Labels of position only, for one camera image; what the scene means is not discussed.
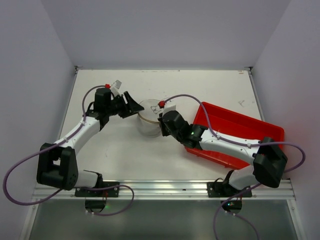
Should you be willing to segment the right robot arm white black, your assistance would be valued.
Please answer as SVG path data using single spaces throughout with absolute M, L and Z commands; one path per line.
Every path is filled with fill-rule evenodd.
M 244 139 L 214 132 L 203 125 L 189 124 L 176 110 L 161 113 L 158 120 L 161 134 L 172 136 L 186 148 L 222 153 L 248 163 L 244 168 L 229 171 L 214 186 L 220 195 L 232 197 L 258 184 L 279 187 L 288 158 L 272 138 Z

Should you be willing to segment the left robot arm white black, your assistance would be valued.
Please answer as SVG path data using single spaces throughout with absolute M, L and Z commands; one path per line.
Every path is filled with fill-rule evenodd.
M 98 85 L 92 109 L 82 110 L 80 122 L 55 143 L 45 143 L 40 148 L 36 181 L 38 184 L 62 190 L 86 188 L 92 196 L 103 193 L 104 184 L 98 172 L 79 170 L 77 154 L 85 144 L 99 133 L 110 117 L 127 118 L 138 114 L 144 107 L 125 91 L 120 94 L 114 88 Z

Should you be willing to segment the white mesh laundry bag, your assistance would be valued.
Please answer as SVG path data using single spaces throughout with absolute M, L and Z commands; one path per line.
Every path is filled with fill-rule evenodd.
M 145 137 L 156 138 L 161 135 L 159 115 L 163 109 L 159 107 L 158 99 L 145 99 L 139 104 L 144 108 L 137 115 L 137 130 Z

